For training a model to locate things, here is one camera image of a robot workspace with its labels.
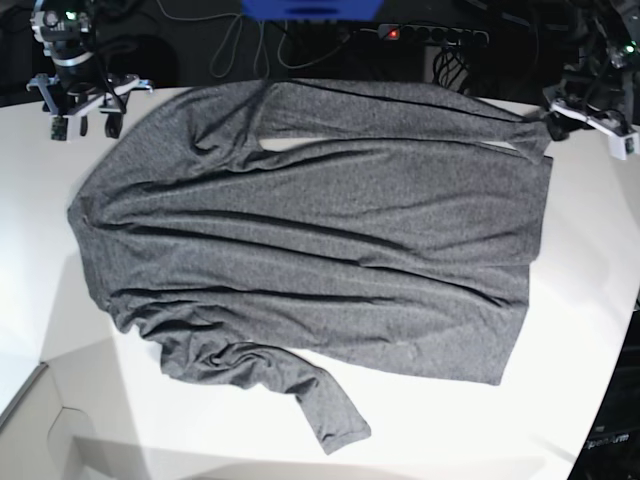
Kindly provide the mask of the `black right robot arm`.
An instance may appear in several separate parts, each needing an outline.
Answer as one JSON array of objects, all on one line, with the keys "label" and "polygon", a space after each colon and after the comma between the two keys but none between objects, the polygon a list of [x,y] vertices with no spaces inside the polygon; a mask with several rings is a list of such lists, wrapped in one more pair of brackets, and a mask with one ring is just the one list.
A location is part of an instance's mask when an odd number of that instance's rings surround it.
[{"label": "black right robot arm", "polygon": [[54,141],[70,142],[86,136],[88,116],[94,110],[106,116],[105,136],[119,138],[130,93],[153,89],[150,80],[137,74],[108,71],[108,61],[133,52],[137,42],[130,36],[101,42],[98,25],[103,12],[99,1],[34,3],[31,30],[55,73],[35,75],[26,90],[40,94]]}]

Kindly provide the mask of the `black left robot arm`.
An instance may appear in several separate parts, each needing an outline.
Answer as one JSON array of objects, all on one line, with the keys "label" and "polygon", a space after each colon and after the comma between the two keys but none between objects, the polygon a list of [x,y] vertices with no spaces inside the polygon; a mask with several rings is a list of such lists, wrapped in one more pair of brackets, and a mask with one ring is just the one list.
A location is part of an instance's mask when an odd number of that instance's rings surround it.
[{"label": "black left robot arm", "polygon": [[577,59],[543,90],[544,120],[555,141],[578,130],[607,138],[611,157],[639,154],[639,3],[571,1]]}]

